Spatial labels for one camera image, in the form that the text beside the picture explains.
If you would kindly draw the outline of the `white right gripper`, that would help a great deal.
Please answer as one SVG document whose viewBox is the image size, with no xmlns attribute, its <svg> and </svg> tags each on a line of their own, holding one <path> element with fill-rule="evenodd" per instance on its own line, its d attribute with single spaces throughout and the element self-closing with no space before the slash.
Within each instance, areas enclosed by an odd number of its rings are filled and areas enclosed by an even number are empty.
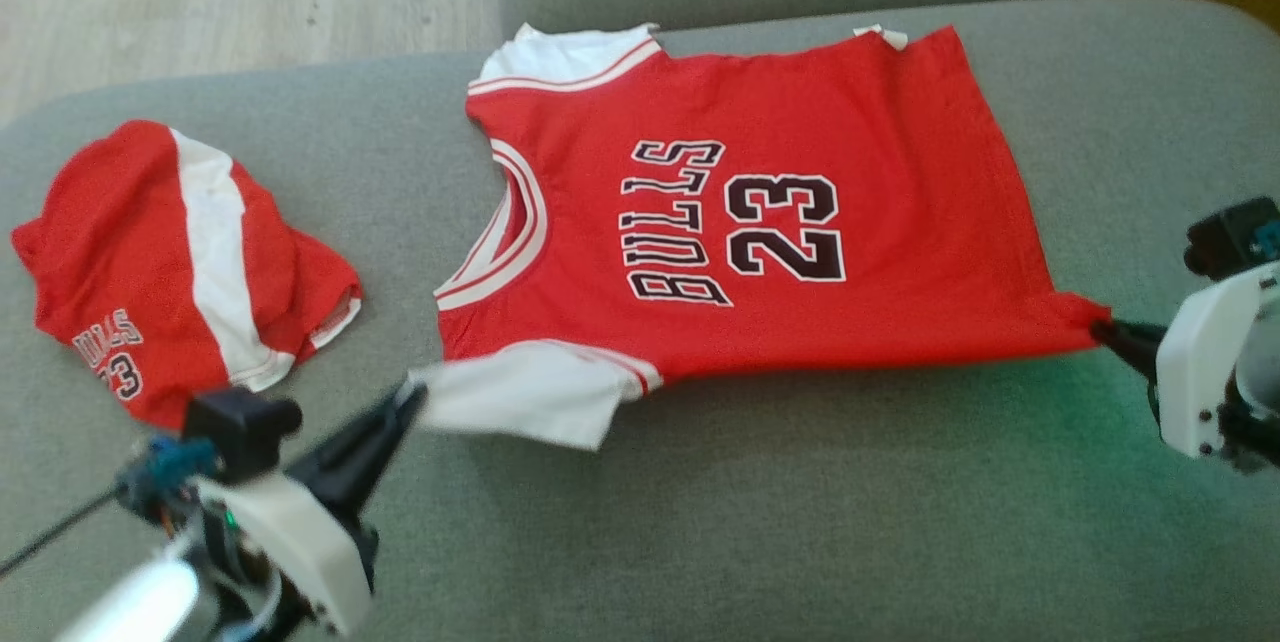
<svg viewBox="0 0 1280 642">
<path fill-rule="evenodd" d="M 1277 263 L 1244 270 L 1187 297 L 1169 327 L 1094 320 L 1091 336 L 1158 396 L 1158 425 L 1170 449 L 1208 458 L 1228 442 L 1251 442 L 1266 455 L 1277 442 L 1256 414 L 1262 402 L 1236 379 L 1254 324 L 1277 304 Z"/>
</svg>

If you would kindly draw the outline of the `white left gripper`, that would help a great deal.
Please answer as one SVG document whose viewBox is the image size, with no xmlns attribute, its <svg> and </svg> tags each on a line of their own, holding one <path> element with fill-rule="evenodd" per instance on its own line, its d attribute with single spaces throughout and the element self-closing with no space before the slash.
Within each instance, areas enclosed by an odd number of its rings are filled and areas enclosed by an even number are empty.
<svg viewBox="0 0 1280 642">
<path fill-rule="evenodd" d="M 342 637 L 353 633 L 370 614 L 372 592 L 357 544 L 325 506 L 348 515 L 364 510 L 426 399 L 420 384 L 388 393 L 293 460 L 291 478 L 282 472 L 243 483 L 197 478 L 214 522 L 207 544 L 221 555 L 225 574 L 257 584 L 276 573 L 319 623 Z"/>
</svg>

